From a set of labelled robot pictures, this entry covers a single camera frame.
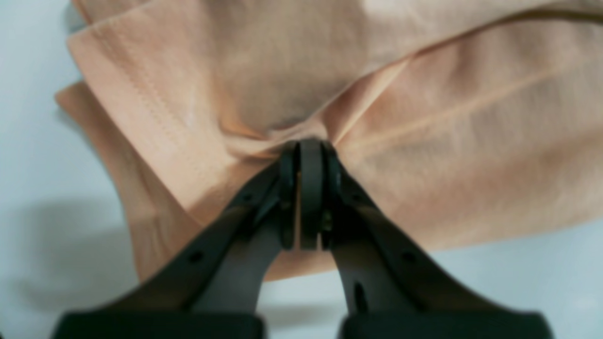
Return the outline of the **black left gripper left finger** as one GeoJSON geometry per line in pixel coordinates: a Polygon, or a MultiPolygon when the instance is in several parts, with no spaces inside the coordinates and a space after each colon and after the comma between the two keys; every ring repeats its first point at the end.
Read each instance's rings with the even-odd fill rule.
{"type": "Polygon", "coordinates": [[[293,248],[299,143],[250,179],[160,272],[117,301],[62,317],[55,339],[264,339],[268,268],[293,248]]]}

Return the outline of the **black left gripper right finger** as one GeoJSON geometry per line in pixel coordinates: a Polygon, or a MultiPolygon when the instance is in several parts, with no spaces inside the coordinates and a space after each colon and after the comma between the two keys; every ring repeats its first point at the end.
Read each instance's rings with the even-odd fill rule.
{"type": "Polygon", "coordinates": [[[330,144],[300,142],[300,247],[329,251],[349,314],[341,339],[551,339],[540,313],[480,296],[375,205],[330,144]]]}

